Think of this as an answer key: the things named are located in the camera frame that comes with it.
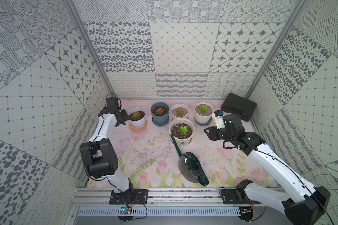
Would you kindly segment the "dark green watering can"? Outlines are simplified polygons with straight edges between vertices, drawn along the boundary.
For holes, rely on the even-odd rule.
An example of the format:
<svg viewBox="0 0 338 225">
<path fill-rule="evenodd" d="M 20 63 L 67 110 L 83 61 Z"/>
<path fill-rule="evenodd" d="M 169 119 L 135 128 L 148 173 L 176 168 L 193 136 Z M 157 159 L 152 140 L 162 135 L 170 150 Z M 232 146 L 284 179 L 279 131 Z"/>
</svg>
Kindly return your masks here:
<svg viewBox="0 0 338 225">
<path fill-rule="evenodd" d="M 171 134 L 171 139 L 179 156 L 178 168 L 185 179 L 192 183 L 199 183 L 206 187 L 209 180 L 201 166 L 199 159 L 191 152 L 182 153 L 174 136 Z"/>
</svg>

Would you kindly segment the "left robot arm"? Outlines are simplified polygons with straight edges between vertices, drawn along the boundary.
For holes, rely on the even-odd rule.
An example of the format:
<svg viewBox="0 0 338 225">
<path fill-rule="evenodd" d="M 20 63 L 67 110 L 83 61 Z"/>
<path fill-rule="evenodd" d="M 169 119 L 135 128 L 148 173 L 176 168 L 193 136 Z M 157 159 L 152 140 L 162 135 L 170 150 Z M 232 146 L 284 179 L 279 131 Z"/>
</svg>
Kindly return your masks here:
<svg viewBox="0 0 338 225">
<path fill-rule="evenodd" d="M 86 175 L 93 181 L 107 181 L 113 188 L 113 197 L 124 203 L 135 199 L 134 188 L 130 179 L 118 171 L 118 156 L 110 137 L 115 127 L 128 120 L 125 110 L 104 110 L 93 136 L 79 148 Z"/>
</svg>

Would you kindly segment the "large white pot green succulent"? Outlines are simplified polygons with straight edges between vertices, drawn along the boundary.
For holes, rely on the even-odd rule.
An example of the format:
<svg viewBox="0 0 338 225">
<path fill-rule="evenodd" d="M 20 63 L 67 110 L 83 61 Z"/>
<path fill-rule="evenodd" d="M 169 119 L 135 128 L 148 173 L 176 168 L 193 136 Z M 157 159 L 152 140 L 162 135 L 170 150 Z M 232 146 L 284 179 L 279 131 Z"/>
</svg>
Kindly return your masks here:
<svg viewBox="0 0 338 225">
<path fill-rule="evenodd" d="M 191 142 L 195 134 L 195 126 L 189 119 L 178 118 L 170 123 L 169 132 L 170 135 L 173 135 L 179 147 L 185 147 Z"/>
</svg>

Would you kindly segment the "white pot yellow-green succulent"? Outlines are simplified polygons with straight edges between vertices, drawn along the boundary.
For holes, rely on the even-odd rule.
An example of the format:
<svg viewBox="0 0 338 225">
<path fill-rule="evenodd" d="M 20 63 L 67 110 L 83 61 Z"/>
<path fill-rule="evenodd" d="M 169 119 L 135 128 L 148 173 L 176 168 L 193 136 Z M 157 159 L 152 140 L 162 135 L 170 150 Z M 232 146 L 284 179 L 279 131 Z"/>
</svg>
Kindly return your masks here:
<svg viewBox="0 0 338 225">
<path fill-rule="evenodd" d="M 142 128 L 146 122 L 146 113 L 143 108 L 135 107 L 128 111 L 130 124 L 134 128 Z"/>
</svg>

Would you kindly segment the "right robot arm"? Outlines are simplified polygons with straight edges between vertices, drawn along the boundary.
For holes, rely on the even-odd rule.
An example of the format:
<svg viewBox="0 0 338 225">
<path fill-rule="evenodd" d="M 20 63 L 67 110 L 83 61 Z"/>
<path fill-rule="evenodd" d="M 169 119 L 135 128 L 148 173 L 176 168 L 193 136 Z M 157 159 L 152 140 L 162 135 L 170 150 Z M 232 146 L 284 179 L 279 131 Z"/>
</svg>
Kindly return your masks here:
<svg viewBox="0 0 338 225">
<path fill-rule="evenodd" d="M 215 126 L 205 129 L 212 141 L 231 143 L 259 163 L 284 189 L 284 192 L 264 188 L 245 179 L 236 185 L 239 202 L 257 201 L 286 215 L 294 225 L 313 225 L 327 213 L 330 192 L 317 187 L 288 166 L 266 141 L 255 132 L 246 132 L 239 116 L 224 115 L 221 110 L 212 113 Z"/>
</svg>

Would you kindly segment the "white pot brown soil succulent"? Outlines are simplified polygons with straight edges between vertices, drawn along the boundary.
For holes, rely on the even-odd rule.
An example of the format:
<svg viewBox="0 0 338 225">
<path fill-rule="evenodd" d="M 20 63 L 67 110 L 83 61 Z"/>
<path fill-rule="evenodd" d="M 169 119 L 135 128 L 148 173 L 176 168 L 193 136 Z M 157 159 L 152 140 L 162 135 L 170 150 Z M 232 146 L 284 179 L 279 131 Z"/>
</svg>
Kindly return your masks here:
<svg viewBox="0 0 338 225">
<path fill-rule="evenodd" d="M 206 102 L 200 102 L 194 107 L 196 119 L 199 123 L 206 123 L 210 118 L 212 118 L 212 113 L 214 109 L 211 104 Z"/>
</svg>

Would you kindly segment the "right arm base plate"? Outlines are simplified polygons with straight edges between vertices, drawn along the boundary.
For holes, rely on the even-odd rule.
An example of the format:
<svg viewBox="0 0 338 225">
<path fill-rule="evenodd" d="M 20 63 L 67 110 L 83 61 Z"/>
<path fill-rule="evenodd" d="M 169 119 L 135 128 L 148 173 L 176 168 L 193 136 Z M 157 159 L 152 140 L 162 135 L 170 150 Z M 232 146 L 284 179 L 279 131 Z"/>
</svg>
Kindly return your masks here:
<svg viewBox="0 0 338 225">
<path fill-rule="evenodd" d="M 251 201 L 244 190 L 220 187 L 219 195 L 222 197 L 223 204 L 261 204 L 258 201 Z"/>
</svg>

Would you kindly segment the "small white pot reddish succulent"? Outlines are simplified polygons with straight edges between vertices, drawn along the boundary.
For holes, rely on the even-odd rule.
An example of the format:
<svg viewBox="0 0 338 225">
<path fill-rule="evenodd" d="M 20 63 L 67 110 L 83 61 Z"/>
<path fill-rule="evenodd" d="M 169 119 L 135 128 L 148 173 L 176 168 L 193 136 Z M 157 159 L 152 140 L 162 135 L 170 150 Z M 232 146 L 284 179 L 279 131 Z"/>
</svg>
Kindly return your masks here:
<svg viewBox="0 0 338 225">
<path fill-rule="evenodd" d="M 185 104 L 175 104 L 171 108 L 172 120 L 175 120 L 175 119 L 178 119 L 178 118 L 189 119 L 188 113 L 189 113 L 189 109 Z"/>
</svg>

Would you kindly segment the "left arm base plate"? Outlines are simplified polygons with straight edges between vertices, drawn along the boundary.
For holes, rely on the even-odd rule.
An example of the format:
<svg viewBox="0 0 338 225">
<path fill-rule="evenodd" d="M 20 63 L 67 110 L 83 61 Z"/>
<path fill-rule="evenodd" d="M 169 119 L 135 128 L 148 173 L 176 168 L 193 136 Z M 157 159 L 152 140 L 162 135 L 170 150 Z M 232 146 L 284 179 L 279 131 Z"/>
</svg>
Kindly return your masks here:
<svg viewBox="0 0 338 225">
<path fill-rule="evenodd" d="M 146 204 L 148 198 L 148 189 L 134 189 L 133 191 L 127 190 L 125 192 L 115 193 L 112 191 L 109 204 Z"/>
</svg>

